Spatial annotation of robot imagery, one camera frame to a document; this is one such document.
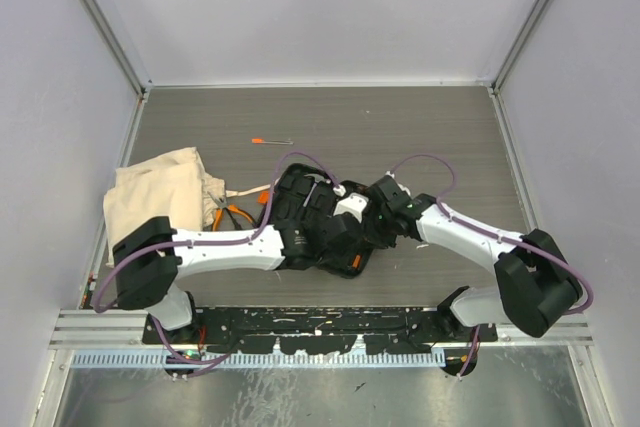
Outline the black plastic tool case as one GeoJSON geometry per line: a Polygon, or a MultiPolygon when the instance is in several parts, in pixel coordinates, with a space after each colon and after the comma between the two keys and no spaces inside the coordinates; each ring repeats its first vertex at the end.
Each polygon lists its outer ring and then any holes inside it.
{"type": "MultiPolygon", "coordinates": [[[[313,181],[312,178],[309,178],[309,175],[314,174],[329,179],[328,174],[319,168],[302,163],[289,165],[276,182],[274,194],[270,197],[272,201],[271,208],[264,208],[260,214],[259,219],[266,220],[281,236],[284,260],[278,266],[280,270],[304,271],[314,267],[313,256],[303,230],[303,223],[313,219],[320,219],[321,217],[333,216],[333,210],[337,202],[337,197],[333,192],[333,183],[332,185],[324,184],[317,187],[309,204],[306,207],[303,206],[304,199],[313,181]]],[[[376,249],[376,245],[366,238],[365,228],[363,245],[365,247],[366,266],[371,254],[376,249]]],[[[363,270],[324,271],[351,279],[359,276],[363,270]]]]}

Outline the black handled claw hammer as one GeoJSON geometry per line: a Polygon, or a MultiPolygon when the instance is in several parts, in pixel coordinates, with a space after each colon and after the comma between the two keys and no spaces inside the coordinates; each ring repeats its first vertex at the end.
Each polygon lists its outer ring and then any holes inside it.
{"type": "Polygon", "coordinates": [[[309,178],[312,178],[313,181],[312,181],[310,190],[309,190],[308,194],[306,195],[306,197],[304,199],[304,202],[303,202],[303,206],[304,207],[306,207],[309,204],[309,202],[311,200],[311,197],[313,195],[313,192],[316,190],[317,187],[319,187],[321,185],[324,185],[324,184],[332,185],[332,182],[331,182],[330,179],[328,179],[326,177],[323,177],[323,176],[320,176],[320,175],[316,175],[316,174],[309,175],[309,178]]]}

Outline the orange small tool piece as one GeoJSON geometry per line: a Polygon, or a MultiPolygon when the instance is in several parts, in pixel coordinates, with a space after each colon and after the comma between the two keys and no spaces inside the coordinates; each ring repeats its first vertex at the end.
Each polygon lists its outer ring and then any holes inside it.
{"type": "Polygon", "coordinates": [[[270,194],[268,190],[264,190],[259,194],[258,203],[260,205],[266,205],[270,199],[270,194]]]}

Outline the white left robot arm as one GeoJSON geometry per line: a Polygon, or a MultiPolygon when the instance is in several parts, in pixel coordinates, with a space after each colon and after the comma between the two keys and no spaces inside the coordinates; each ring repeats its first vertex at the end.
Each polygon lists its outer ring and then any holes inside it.
{"type": "Polygon", "coordinates": [[[113,248],[119,268],[116,304],[144,310],[178,343],[194,340],[200,319],[190,293],[176,285],[185,277],[238,269],[306,270],[316,267],[344,278],[359,276],[372,249],[350,214],[306,225],[280,220],[264,229],[174,229],[167,216],[153,217],[113,248]]]}

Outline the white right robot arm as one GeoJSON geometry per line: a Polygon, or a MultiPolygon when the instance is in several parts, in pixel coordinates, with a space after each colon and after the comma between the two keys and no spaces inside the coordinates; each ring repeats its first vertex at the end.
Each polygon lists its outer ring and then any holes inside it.
{"type": "Polygon", "coordinates": [[[438,305],[444,337],[459,341],[481,324],[507,322],[540,338],[574,313],[585,294],[556,242],[546,232],[504,231],[449,208],[440,199],[411,197],[387,174],[366,189],[380,233],[448,249],[493,275],[486,288],[463,286],[438,305]]]}

